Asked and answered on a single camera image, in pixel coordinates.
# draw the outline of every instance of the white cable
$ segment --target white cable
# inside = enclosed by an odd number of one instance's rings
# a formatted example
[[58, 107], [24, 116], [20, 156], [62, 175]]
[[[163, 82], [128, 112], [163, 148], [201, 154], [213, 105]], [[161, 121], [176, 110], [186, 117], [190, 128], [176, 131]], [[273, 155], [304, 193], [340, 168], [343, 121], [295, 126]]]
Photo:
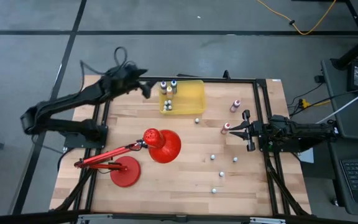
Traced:
[[346, 103], [346, 105], [344, 105], [343, 107], [339, 108], [337, 111], [333, 112], [332, 114], [328, 115], [327, 117], [325, 117], [324, 119], [322, 119], [321, 121], [317, 122], [316, 124], [319, 124], [325, 120], [327, 120], [328, 118], [330, 118], [331, 116], [339, 113], [341, 110], [345, 109], [345, 107], [349, 106], [350, 104], [352, 104], [353, 102], [355, 102], [356, 100], [358, 100], [358, 97], [354, 98], [352, 101]]

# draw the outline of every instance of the yellow plastic container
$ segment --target yellow plastic container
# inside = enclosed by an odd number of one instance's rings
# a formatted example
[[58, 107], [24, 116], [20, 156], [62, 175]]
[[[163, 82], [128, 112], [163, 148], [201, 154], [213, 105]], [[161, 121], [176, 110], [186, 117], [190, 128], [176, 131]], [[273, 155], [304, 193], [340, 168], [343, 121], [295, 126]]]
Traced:
[[[160, 90], [160, 112], [166, 115], [172, 114], [200, 114], [206, 108], [204, 82], [201, 80], [177, 81], [177, 93], [172, 99], [168, 99]], [[165, 100], [172, 101], [172, 110], [164, 111]]]

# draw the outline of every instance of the wooden tabletop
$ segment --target wooden tabletop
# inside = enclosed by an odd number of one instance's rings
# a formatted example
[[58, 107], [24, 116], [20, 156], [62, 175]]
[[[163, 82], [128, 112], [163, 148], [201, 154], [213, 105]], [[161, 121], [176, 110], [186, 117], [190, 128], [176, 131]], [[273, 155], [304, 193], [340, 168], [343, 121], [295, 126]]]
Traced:
[[[87, 75], [85, 86], [99, 79]], [[280, 80], [267, 80], [272, 114], [288, 116]], [[266, 113], [262, 90], [259, 90], [264, 121]], [[164, 116], [158, 110], [157, 87], [146, 100], [141, 91], [122, 95], [111, 103], [108, 142], [104, 151], [113, 150], [140, 139], [147, 128], [171, 129], [182, 141], [179, 156], [171, 163], [159, 164], [149, 152], [129, 152], [141, 165], [139, 181], [128, 188], [113, 184], [109, 174], [97, 174], [91, 210], [106, 213], [173, 213], [188, 215], [271, 215], [270, 198], [263, 155], [258, 150], [247, 152], [247, 141], [220, 130], [224, 123], [232, 126], [242, 121], [241, 111], [250, 110], [250, 120], [257, 119], [254, 92], [246, 83], [205, 83], [207, 109], [203, 114]], [[234, 100], [240, 108], [231, 113]], [[73, 120], [91, 118], [93, 106], [75, 109]], [[83, 157], [84, 149], [75, 149], [61, 163], [50, 208], [59, 206], [78, 182], [80, 170], [74, 163]], [[289, 153], [281, 153], [285, 183], [302, 208], [310, 212], [308, 196], [300, 163]], [[86, 185], [80, 208], [85, 207]], [[282, 212], [280, 191], [276, 186], [279, 211]]]

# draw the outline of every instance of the bottle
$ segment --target bottle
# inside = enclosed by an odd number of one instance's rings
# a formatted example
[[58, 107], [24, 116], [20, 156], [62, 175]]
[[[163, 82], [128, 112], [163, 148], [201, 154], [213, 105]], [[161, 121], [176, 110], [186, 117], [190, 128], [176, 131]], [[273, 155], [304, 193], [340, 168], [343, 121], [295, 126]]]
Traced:
[[167, 93], [166, 94], [167, 94], [168, 99], [172, 99], [172, 97], [173, 97], [172, 87], [170, 87], [170, 86], [167, 87]]
[[226, 123], [224, 124], [222, 130], [221, 130], [221, 134], [227, 134], [227, 131], [230, 129], [230, 124]]
[[171, 87], [172, 87], [173, 94], [176, 94], [178, 92], [177, 84], [178, 83], [175, 80], [172, 80]]
[[230, 112], [232, 113], [236, 112], [237, 108], [240, 107], [240, 103], [241, 102], [239, 100], [234, 101], [230, 107]]
[[165, 81], [162, 81], [160, 86], [161, 86], [161, 93], [164, 95], [167, 94], [167, 83]]

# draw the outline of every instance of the red desk lamp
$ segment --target red desk lamp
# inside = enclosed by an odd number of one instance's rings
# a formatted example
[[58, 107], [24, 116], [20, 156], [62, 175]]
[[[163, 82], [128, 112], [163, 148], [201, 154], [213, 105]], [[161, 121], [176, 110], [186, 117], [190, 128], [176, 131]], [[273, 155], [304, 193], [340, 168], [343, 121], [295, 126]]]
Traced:
[[110, 178], [116, 185], [129, 187], [134, 185], [140, 177], [140, 164], [135, 158], [123, 156], [108, 164], [100, 163], [110, 161], [113, 157], [127, 152], [139, 151], [142, 147], [149, 149], [150, 156], [154, 161], [164, 164], [171, 162], [179, 155], [181, 141], [179, 135], [173, 131], [159, 131], [150, 128], [144, 133], [143, 139], [137, 140], [136, 143], [88, 159], [80, 159], [74, 163], [74, 166], [77, 168], [109, 169], [111, 170]]

